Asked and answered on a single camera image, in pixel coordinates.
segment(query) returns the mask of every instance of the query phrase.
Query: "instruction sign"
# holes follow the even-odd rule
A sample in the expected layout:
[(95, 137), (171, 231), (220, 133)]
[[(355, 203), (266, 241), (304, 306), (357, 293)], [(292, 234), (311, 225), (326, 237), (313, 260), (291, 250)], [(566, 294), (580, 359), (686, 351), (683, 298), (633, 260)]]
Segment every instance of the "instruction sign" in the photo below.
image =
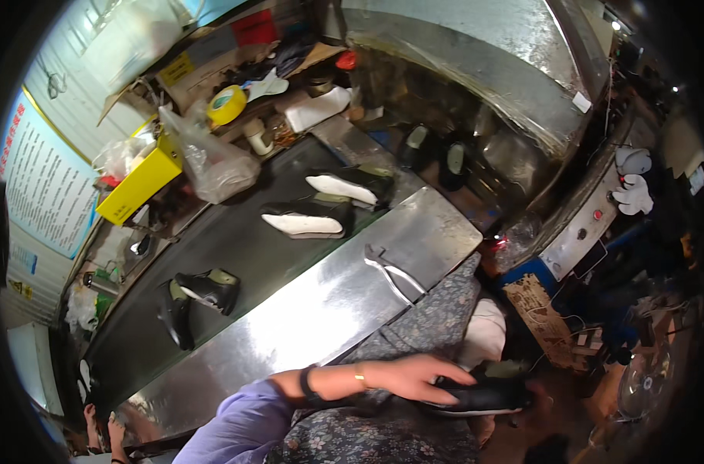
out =
[(94, 221), (98, 177), (20, 91), (6, 125), (0, 176), (9, 218), (25, 232), (73, 258)]

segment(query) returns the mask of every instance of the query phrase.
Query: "person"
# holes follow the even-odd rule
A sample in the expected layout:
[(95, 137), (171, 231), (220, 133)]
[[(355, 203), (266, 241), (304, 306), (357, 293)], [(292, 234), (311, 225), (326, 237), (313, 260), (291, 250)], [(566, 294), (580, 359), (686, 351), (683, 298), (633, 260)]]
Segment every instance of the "person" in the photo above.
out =
[[(500, 358), (504, 318), (488, 300), (478, 302), (477, 310), (478, 263), (475, 253), (339, 365), (307, 368), (310, 391), (337, 403), (309, 409), (301, 387), (304, 370), (244, 385), (220, 404), (174, 463), (476, 462), (479, 438), (468, 421), (428, 415), (408, 400), (456, 402), (431, 385), (437, 376), (475, 382), (468, 373), (472, 365), (451, 361), (464, 338), (469, 353), (462, 359)], [(475, 336), (469, 326), (488, 334)]]
[(128, 455), (124, 452), (124, 425), (110, 414), (107, 421), (107, 433), (110, 436), (110, 453), (105, 453), (102, 443), (99, 441), (99, 430), (97, 428), (97, 408), (94, 404), (87, 404), (84, 407), (84, 417), (86, 419), (87, 450), (90, 456), (79, 456), (73, 459), (74, 462), (112, 462), (114, 464), (128, 464)]

